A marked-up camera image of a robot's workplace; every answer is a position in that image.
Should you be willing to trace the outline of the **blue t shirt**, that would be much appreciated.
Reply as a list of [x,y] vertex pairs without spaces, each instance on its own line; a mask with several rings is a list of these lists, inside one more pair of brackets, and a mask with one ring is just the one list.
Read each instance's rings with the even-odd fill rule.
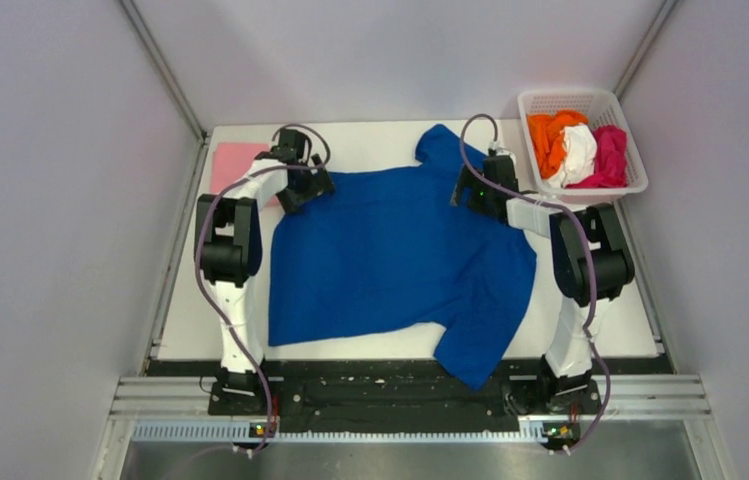
[[271,247],[273,347],[443,328],[434,358],[471,389],[502,360],[530,303],[537,256],[524,233],[451,204],[465,162],[483,154],[444,125],[415,164],[335,173],[336,190],[277,225]]

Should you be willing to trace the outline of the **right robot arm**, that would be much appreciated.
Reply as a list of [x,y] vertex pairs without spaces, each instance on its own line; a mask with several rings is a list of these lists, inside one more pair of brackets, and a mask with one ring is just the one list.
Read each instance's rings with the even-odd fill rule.
[[549,240],[562,295],[557,326],[536,380],[511,388],[507,401],[519,414],[565,412],[596,397],[600,312],[632,282],[635,266],[611,204],[577,209],[517,188],[512,158],[490,154],[479,168],[462,165],[451,203]]

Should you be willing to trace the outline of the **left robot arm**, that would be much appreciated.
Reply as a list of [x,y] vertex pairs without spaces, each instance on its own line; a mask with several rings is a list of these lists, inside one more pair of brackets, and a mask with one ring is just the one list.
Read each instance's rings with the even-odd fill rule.
[[326,169],[332,152],[313,149],[323,140],[309,126],[281,126],[238,178],[196,201],[195,278],[219,316],[222,336],[220,369],[210,390],[212,415],[273,415],[262,369],[265,342],[256,330],[256,276],[264,253],[260,215],[273,200],[285,213],[299,214],[306,203],[334,193]]

